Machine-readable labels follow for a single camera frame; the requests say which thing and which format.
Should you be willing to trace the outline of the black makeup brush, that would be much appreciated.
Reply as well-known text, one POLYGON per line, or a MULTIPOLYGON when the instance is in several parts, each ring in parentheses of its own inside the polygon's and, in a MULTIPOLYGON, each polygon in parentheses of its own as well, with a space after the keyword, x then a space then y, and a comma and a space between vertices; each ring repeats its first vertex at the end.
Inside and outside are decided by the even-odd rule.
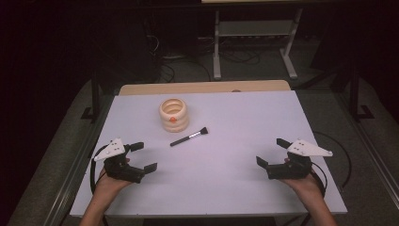
POLYGON ((169 144, 169 146, 170 146, 170 147, 174 147, 174 146, 176 146, 176 145, 178 145, 178 144, 181 144, 181 143, 183 143, 183 142, 186 142, 186 141, 189 140, 189 139, 192 139, 192 138, 198 137, 198 136, 202 136, 202 135, 206 135, 206 134, 208 134, 208 133, 209 133, 209 132, 208 132, 208 129, 207 129, 206 127, 203 127, 203 128, 200 129, 198 132, 196 132, 196 133, 194 133, 194 134, 192 134, 192 135, 189 135, 189 136, 186 136, 186 137, 183 137, 183 138, 180 138, 180 139, 178 139, 178 140, 176 140, 176 141, 171 142, 171 143, 169 144))

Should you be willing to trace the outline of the person's right hand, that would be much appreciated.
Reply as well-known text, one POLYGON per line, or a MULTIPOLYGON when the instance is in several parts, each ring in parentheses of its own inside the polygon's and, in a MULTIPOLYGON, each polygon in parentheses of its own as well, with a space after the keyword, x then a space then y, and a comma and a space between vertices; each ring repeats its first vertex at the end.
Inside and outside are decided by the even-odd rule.
POLYGON ((300 199, 322 197, 320 184, 312 174, 313 170, 305 178, 280 179, 280 181, 289 186, 300 199))

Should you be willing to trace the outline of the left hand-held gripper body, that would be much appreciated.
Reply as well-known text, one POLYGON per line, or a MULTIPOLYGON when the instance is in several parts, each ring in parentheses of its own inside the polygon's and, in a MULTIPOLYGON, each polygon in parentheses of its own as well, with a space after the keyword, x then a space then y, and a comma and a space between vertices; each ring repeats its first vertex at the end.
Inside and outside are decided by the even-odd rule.
POLYGON ((128 164, 126 155, 129 152, 125 151, 125 145, 117 137, 100 148, 94 155, 93 160, 95 162, 104 161, 104 169, 109 177, 139 184, 145 176, 145 172, 143 169, 138 169, 128 164))

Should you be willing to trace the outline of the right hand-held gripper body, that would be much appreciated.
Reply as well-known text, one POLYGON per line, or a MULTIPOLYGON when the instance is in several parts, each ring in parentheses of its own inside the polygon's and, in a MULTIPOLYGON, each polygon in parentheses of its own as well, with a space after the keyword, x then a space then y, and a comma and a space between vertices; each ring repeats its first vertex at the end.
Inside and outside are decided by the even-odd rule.
POLYGON ((270 165, 266 169, 268 178, 272 179, 301 179, 311 172, 311 157, 326 156, 331 157, 332 151, 325 150, 306 140, 298 139, 291 142, 292 145, 285 149, 287 151, 288 162, 270 165))

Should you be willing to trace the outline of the black metal stand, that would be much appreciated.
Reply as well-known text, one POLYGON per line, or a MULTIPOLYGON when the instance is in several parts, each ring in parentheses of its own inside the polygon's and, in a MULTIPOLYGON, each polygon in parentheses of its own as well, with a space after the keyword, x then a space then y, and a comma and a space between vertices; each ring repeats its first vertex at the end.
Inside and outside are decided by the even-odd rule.
POLYGON ((355 67, 352 68, 350 79, 349 113, 356 122, 374 118, 367 105, 359 105, 359 73, 355 67))
POLYGON ((97 73, 93 73, 90 80, 91 84, 91 106, 86 107, 81 119, 90 120, 94 123, 100 116, 101 113, 101 94, 100 94, 100 83, 98 80, 97 73))

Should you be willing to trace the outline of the person's left hand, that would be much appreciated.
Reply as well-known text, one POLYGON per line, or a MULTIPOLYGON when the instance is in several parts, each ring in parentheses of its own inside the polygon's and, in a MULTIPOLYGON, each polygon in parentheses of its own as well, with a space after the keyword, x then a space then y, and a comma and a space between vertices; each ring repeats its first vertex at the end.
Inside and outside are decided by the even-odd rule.
POLYGON ((123 190, 125 187, 129 186, 130 184, 131 182, 109 177, 105 169, 102 169, 96 183, 95 191, 100 193, 106 193, 106 192, 119 193, 121 190, 123 190))

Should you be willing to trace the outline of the white metal stand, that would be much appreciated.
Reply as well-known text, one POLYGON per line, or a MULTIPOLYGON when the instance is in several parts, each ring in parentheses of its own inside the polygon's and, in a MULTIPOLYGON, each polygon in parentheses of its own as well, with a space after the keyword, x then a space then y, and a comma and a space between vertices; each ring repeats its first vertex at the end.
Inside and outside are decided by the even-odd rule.
POLYGON ((231 37, 287 37, 284 48, 280 48, 280 56, 286 71, 291 79, 297 79, 298 75, 290 59, 290 51, 294 43, 296 31, 299 27, 303 9, 299 8, 292 20, 268 20, 268 21, 221 21, 220 11, 215 12, 215 35, 213 52, 214 79, 221 79, 219 39, 231 37))

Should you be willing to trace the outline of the cream ribbed holder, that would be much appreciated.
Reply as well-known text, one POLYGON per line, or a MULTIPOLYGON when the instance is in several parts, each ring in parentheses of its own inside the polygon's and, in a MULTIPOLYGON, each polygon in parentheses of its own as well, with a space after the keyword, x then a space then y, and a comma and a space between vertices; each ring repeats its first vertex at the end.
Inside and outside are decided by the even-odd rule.
POLYGON ((165 100, 159 106, 159 115, 164 129, 170 133, 179 133, 188 127, 188 107, 182 99, 165 100))

